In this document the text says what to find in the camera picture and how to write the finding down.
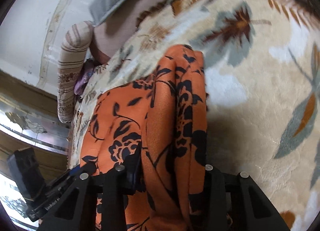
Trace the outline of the wooden door with glass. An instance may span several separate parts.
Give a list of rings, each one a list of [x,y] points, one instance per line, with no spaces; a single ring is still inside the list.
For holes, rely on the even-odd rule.
[[[13,181],[7,158],[14,151],[32,147],[40,172],[49,182],[67,169],[69,125],[57,118],[55,96],[1,72],[1,203],[23,230],[37,230],[24,214],[25,201]]]

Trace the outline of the beige brown-striped bolster pillow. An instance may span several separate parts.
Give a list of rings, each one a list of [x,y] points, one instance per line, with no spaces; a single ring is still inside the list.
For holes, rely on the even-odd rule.
[[[61,43],[57,63],[57,116],[66,124],[74,114],[74,86],[93,37],[93,23],[83,21],[71,26]]]

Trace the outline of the cream leaf-print fleece blanket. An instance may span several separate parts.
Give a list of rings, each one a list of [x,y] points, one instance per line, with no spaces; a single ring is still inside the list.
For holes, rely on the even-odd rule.
[[[76,104],[69,166],[98,96],[182,43],[204,54],[209,161],[248,172],[291,230],[309,230],[319,213],[319,17],[309,0],[172,0],[141,13]]]

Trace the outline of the orange black floral garment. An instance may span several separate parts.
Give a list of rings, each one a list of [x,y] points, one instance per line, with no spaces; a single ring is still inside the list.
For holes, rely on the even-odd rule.
[[[97,174],[141,148],[143,187],[124,199],[128,230],[202,230],[207,106],[203,54],[170,47],[148,76],[101,94],[80,165]]]

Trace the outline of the mauve bed sheet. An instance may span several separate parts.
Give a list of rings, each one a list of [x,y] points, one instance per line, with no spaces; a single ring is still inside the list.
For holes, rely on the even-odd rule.
[[[138,16],[163,0],[126,0],[104,23],[94,28],[90,52],[95,60],[107,64],[135,33]]]

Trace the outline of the purple satin cloth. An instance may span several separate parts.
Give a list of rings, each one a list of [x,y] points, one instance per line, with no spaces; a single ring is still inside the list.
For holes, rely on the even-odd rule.
[[[76,83],[74,86],[74,94],[75,95],[82,95],[83,94],[90,77],[93,75],[94,68],[95,68],[95,65],[94,65],[93,60],[87,60],[84,63],[84,65],[81,68],[79,77],[76,80]]]

